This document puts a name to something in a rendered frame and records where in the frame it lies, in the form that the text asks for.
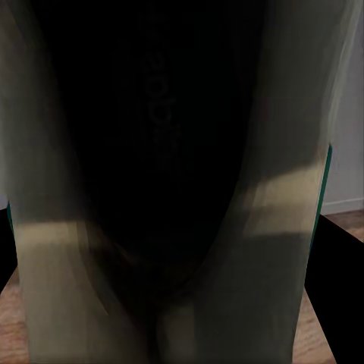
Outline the gym shoe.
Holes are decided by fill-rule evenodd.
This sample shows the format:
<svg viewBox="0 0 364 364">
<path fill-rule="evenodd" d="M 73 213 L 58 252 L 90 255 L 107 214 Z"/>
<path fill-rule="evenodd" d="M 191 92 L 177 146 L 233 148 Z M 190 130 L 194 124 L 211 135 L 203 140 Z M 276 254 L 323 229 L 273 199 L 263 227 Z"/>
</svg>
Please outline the gym shoe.
<svg viewBox="0 0 364 364">
<path fill-rule="evenodd" d="M 30 364 L 292 364 L 362 1 L 0 0 Z"/>
</svg>

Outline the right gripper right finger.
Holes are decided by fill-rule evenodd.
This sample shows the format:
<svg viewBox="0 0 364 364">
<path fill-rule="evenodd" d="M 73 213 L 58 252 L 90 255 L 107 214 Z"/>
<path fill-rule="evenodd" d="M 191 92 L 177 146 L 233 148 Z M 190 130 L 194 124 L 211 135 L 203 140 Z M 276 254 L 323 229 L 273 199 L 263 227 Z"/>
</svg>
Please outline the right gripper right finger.
<svg viewBox="0 0 364 364">
<path fill-rule="evenodd" d="M 364 243 L 323 215 L 304 287 L 337 364 L 364 364 Z"/>
</svg>

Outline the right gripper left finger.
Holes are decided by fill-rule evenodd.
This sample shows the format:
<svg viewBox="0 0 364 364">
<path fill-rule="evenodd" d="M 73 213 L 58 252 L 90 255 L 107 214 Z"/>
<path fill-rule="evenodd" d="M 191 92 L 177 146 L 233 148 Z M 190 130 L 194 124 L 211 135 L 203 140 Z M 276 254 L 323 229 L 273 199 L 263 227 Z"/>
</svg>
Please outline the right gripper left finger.
<svg viewBox="0 0 364 364">
<path fill-rule="evenodd" d="M 0 293 L 17 267 L 14 237 L 8 221 L 7 209 L 0 211 Z"/>
</svg>

